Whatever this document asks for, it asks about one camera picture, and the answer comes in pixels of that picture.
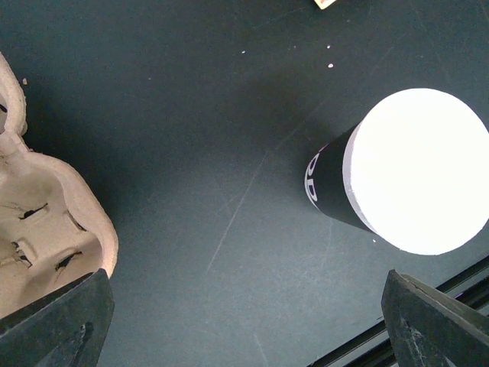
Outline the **small brown paper bag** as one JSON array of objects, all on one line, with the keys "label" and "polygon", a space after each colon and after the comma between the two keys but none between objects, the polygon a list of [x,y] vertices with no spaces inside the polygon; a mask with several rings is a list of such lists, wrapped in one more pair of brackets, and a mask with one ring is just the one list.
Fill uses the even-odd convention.
[{"label": "small brown paper bag", "polygon": [[324,10],[335,3],[336,0],[315,0],[315,3],[321,10]]}]

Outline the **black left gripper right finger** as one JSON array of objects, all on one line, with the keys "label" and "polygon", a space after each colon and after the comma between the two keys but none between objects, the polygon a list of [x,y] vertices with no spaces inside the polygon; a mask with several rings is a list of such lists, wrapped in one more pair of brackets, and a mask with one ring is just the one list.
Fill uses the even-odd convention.
[{"label": "black left gripper right finger", "polygon": [[399,366],[488,365],[488,317],[455,298],[391,270],[381,308]]}]

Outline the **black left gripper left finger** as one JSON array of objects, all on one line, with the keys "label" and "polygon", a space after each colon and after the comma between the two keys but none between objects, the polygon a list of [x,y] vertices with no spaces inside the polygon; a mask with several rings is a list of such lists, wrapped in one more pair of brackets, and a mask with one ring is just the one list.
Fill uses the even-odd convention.
[{"label": "black left gripper left finger", "polygon": [[106,271],[83,275],[1,319],[1,365],[96,366],[114,308]]}]

